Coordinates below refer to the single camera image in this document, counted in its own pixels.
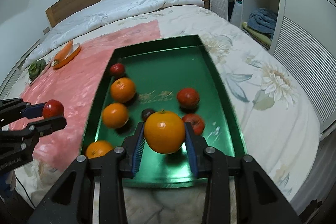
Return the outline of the blue gloved left hand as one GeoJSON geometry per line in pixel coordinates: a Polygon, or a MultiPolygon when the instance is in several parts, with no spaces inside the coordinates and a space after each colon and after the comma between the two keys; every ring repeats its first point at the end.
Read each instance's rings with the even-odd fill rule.
{"type": "Polygon", "coordinates": [[[0,195],[3,199],[9,198],[16,187],[15,171],[5,173],[0,177],[0,195]]]}

